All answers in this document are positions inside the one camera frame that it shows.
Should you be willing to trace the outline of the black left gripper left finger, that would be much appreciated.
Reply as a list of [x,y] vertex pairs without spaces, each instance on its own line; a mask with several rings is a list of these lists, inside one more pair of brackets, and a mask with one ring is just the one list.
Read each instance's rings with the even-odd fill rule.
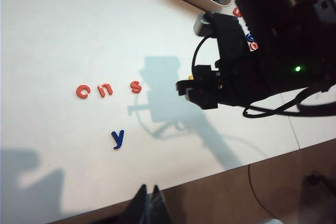
[[148,209],[148,194],[143,184],[125,211],[125,223],[146,223]]

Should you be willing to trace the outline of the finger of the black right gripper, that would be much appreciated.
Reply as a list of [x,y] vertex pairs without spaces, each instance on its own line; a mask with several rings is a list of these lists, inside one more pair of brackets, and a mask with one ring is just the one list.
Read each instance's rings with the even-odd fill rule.
[[218,108],[218,102],[208,90],[202,90],[198,88],[188,88],[186,90],[186,99],[203,110]]
[[186,95],[187,90],[193,89],[196,85],[196,80],[181,80],[175,84],[179,96]]

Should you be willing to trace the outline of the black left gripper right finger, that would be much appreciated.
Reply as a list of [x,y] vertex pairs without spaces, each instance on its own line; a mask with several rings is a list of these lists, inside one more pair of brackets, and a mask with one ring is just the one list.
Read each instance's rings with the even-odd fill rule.
[[170,214],[166,208],[165,199],[158,185],[155,185],[150,195],[148,221],[153,224],[171,223]]

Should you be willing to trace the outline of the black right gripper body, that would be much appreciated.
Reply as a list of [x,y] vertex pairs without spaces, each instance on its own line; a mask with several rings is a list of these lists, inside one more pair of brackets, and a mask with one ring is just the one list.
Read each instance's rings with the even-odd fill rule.
[[256,69],[244,31],[237,18],[229,15],[199,15],[194,25],[198,36],[215,38],[219,59],[216,71],[210,66],[194,65],[194,88],[208,90],[218,104],[248,105],[263,99],[263,83]]

